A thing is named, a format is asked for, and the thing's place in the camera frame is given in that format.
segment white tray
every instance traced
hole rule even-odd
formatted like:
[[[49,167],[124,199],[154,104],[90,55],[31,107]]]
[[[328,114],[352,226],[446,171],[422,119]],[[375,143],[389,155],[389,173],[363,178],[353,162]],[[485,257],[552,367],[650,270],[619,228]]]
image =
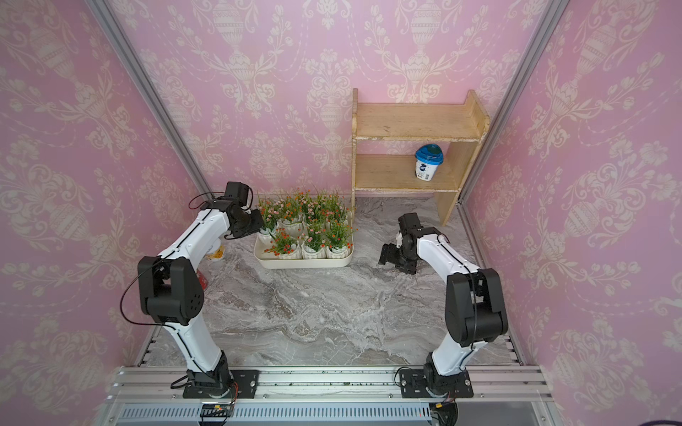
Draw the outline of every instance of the white tray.
[[[341,268],[351,263],[351,258],[353,257],[353,246],[351,246],[351,253],[343,259],[278,259],[272,253],[265,253],[265,249],[270,247],[270,244],[266,244],[261,239],[256,238],[254,256],[267,269]]]

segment metal frame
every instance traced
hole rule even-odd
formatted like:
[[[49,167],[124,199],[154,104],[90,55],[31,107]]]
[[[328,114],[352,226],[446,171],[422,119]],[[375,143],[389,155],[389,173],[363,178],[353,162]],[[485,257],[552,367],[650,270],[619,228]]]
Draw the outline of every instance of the metal frame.
[[[526,49],[526,52],[521,59],[521,63],[514,74],[514,77],[507,88],[504,98],[497,110],[497,113],[490,122],[490,131],[488,132],[488,137],[481,148],[476,162],[474,163],[471,172],[469,173],[469,178],[466,180],[464,187],[462,187],[462,192],[460,193],[459,204],[464,204],[469,199],[471,192],[478,180],[481,172],[483,171],[490,154],[495,145],[495,141],[500,136],[504,130],[505,125],[509,116],[512,115],[514,106],[521,96],[526,83],[528,82],[533,69],[537,65],[545,46],[550,40],[554,28],[557,27],[561,14],[563,13],[569,0],[550,0],[545,8],[545,12],[537,25],[535,33],[531,38],[531,41]]]
[[[116,420],[117,425],[188,425],[197,423],[219,425],[224,418],[201,418],[201,412],[206,413],[200,402],[185,402],[181,404],[126,404],[120,410]],[[322,422],[336,422],[347,424],[352,421],[356,425],[375,425],[378,422],[386,425],[421,425],[432,418],[432,411],[426,402],[403,401],[400,404],[382,404],[372,402],[324,402],[324,403],[256,403],[247,406],[235,406],[230,416],[230,424],[244,425],[319,425]]]
[[[420,369],[421,366],[404,366]],[[255,399],[240,399],[241,407],[263,404],[324,403],[436,403],[442,397],[404,399],[394,382],[401,366],[244,367],[260,371]],[[521,365],[470,365],[475,402],[552,402],[550,389],[539,367]],[[126,404],[187,404],[182,391],[170,383],[185,375],[183,367],[122,367],[106,397],[98,424],[112,424]],[[191,402],[228,404],[229,399],[206,398]]]
[[[85,0],[85,3],[90,7],[92,14],[102,27],[106,38],[109,40],[114,50],[116,50],[121,63],[128,71],[133,83],[135,83],[135,86],[144,98],[149,109],[154,114],[156,121],[170,141],[170,144],[173,146],[180,162],[185,166],[192,182],[194,182],[199,191],[210,192],[211,188],[209,187],[206,178],[201,172],[199,165],[194,160],[192,152],[187,148],[180,132],[173,123],[173,119],[166,110],[164,102],[161,100],[159,93],[152,84],[140,58],[135,53],[132,43],[130,43],[130,40],[125,35],[125,31],[116,17],[116,13],[111,10],[107,0]]]
[[[137,356],[135,357],[135,362],[133,363],[133,366],[140,367],[145,362],[147,353],[149,353],[149,345],[151,345],[154,337],[159,335],[160,328],[161,327],[158,325],[149,327],[147,335],[142,340],[142,346],[140,346],[140,350],[137,352]]]
[[[481,244],[476,234],[473,232],[473,227],[471,225],[471,218],[466,211],[466,208],[462,204],[457,205],[457,211],[462,218],[462,225],[464,226],[464,231],[466,236],[469,238],[469,243],[471,244],[471,249],[473,250],[474,258],[476,263],[485,268],[488,262],[484,255],[484,251],[481,249]],[[527,365],[531,362],[531,359],[524,353],[521,346],[514,345],[515,341],[520,341],[516,330],[512,323],[509,323],[509,336],[511,337],[509,344],[513,346],[512,352],[516,355],[520,365]],[[535,418],[537,419],[537,424],[541,426],[563,426],[563,421],[561,420],[561,415],[557,409],[557,405],[554,401],[533,401],[533,411],[535,412]]]

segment wooden shelf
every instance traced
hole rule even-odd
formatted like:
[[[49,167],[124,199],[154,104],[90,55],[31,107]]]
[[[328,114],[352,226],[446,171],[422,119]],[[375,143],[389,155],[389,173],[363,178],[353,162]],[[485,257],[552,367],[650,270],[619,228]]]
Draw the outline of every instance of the wooden shelf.
[[[445,164],[430,181],[415,176],[414,155],[359,154],[355,163],[356,191],[457,192],[452,169]]]
[[[352,203],[356,191],[434,193],[445,225],[488,133],[490,117],[476,92],[462,105],[359,104],[353,89]],[[449,142],[445,161],[431,181],[415,176],[413,155],[357,154],[362,140]]]
[[[481,134],[465,105],[358,104],[356,139],[477,142]]]

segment ventilation grille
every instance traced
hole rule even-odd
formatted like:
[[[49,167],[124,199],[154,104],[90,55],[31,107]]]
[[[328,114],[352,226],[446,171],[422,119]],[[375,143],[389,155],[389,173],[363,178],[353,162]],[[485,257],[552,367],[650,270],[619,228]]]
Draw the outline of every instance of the ventilation grille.
[[[198,419],[201,404],[126,404],[119,422],[122,420],[187,420]]]
[[[235,408],[232,421],[253,420],[424,420],[431,415],[428,404],[268,404]]]
[[[200,404],[126,404],[119,423],[199,420]],[[248,403],[237,404],[230,422],[253,421],[429,421],[426,403]]]

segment red can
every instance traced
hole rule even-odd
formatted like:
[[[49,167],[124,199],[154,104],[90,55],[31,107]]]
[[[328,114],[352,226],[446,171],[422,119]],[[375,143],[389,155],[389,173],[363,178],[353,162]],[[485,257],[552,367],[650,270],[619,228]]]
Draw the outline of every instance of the red can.
[[[201,283],[201,288],[206,291],[206,288],[209,286],[209,279],[206,278],[206,275],[202,274],[201,271],[198,269],[196,270],[196,277],[199,278],[199,282]]]

